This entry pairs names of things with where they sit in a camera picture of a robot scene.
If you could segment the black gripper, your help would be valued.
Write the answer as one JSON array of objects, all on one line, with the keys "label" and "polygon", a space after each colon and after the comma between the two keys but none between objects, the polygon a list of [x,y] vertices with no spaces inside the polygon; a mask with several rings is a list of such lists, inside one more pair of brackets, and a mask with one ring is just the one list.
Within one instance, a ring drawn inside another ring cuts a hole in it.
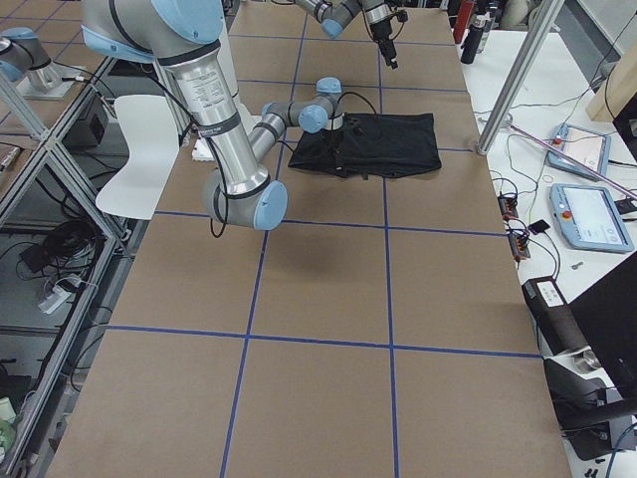
[{"label": "black gripper", "polygon": [[322,138],[326,144],[341,144],[344,138],[345,128],[339,127],[336,129],[324,129],[322,131]]},{"label": "black gripper", "polygon": [[370,25],[373,41],[380,47],[380,53],[391,69],[397,69],[397,53],[392,43],[392,27],[390,19],[383,19]]}]

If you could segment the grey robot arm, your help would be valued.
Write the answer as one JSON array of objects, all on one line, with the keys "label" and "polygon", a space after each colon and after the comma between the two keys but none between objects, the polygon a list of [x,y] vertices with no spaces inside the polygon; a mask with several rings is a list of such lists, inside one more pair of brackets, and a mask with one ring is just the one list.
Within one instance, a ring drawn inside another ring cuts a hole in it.
[{"label": "grey robot arm", "polygon": [[89,48],[137,63],[157,63],[176,80],[185,110],[217,168],[204,188],[204,207],[223,224],[272,230],[284,219],[288,191],[263,157],[290,126],[317,133],[339,120],[341,84],[322,78],[308,102],[271,103],[251,130],[241,122],[218,61],[225,27],[218,1],[85,1]]},{"label": "grey robot arm", "polygon": [[368,35],[377,45],[385,64],[392,70],[398,68],[391,21],[393,18],[401,24],[408,21],[406,10],[400,8],[398,3],[346,0],[333,4],[330,1],[300,0],[294,1],[294,4],[320,23],[322,30],[331,39],[336,39],[362,13]]}]

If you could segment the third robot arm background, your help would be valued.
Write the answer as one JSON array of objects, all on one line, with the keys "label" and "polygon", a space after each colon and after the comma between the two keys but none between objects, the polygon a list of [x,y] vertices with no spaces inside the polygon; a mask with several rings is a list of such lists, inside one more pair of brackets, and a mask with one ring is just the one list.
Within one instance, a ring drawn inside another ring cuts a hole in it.
[{"label": "third robot arm background", "polygon": [[61,100],[71,88],[65,69],[56,65],[39,37],[28,27],[1,32],[1,73],[17,82],[18,92],[31,100]]}]

